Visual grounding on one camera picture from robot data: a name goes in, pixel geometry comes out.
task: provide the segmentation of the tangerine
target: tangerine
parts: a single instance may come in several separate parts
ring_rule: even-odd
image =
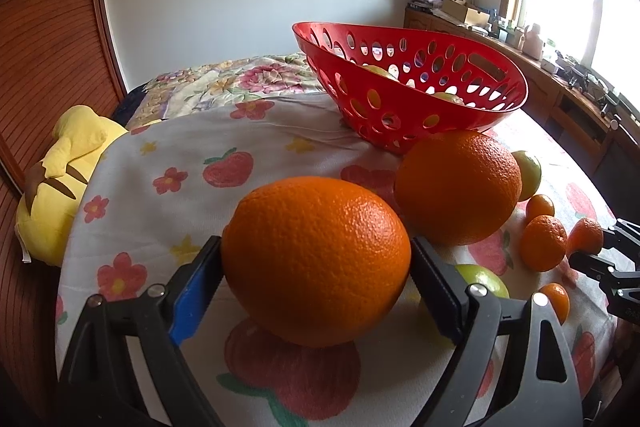
[[[597,255],[602,250],[604,234],[597,221],[583,217],[574,225],[566,240],[566,255],[578,250]]]
[[[531,219],[534,217],[555,215],[556,208],[554,207],[554,202],[551,201],[551,198],[544,194],[536,194],[527,201],[524,221],[525,223],[530,223]]]
[[[396,213],[342,180],[288,178],[238,203],[222,233],[229,288],[263,328],[308,347],[352,341],[393,307],[411,247]]]
[[[559,219],[534,217],[520,238],[520,258],[529,269],[546,272],[564,259],[566,232]]]
[[[404,156],[396,201],[404,217],[432,243],[471,245],[509,219],[522,182],[513,155],[471,130],[433,134]]]
[[[558,322],[560,324],[564,324],[564,321],[569,316],[569,295],[567,295],[566,290],[562,285],[559,285],[557,282],[552,282],[549,284],[545,284],[538,290],[540,293],[543,293],[551,302],[551,305],[558,316]]]

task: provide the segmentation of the red plastic basket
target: red plastic basket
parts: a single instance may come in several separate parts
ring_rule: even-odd
[[[518,67],[470,39],[321,22],[300,22],[293,31],[345,121],[365,140],[394,153],[407,152],[431,133],[482,132],[527,100],[529,88]],[[398,81],[361,68],[364,64],[390,71]],[[466,105],[430,96],[441,91],[456,93]]]

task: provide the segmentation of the yellow plush toy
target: yellow plush toy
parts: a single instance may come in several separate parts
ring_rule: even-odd
[[[53,129],[56,142],[29,169],[15,229],[29,254],[61,266],[84,189],[102,152],[127,132],[85,105],[71,107]]]

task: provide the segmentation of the lime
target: lime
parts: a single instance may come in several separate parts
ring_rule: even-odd
[[[518,201],[526,201],[532,197],[540,187],[542,180],[542,167],[538,158],[526,151],[516,151],[513,157],[516,158],[520,167],[520,177],[522,179],[522,191]]]
[[[456,269],[467,284],[480,283],[486,286],[496,297],[509,298],[507,286],[504,285],[502,279],[488,268],[478,266],[478,264],[456,264]]]

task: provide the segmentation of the green citrus fruit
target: green citrus fruit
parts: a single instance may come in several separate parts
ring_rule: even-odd
[[[540,187],[542,181],[542,167],[538,158],[526,151],[516,151],[513,157],[516,158],[520,167],[520,177],[522,179],[522,191],[518,201],[526,201],[532,197]]]

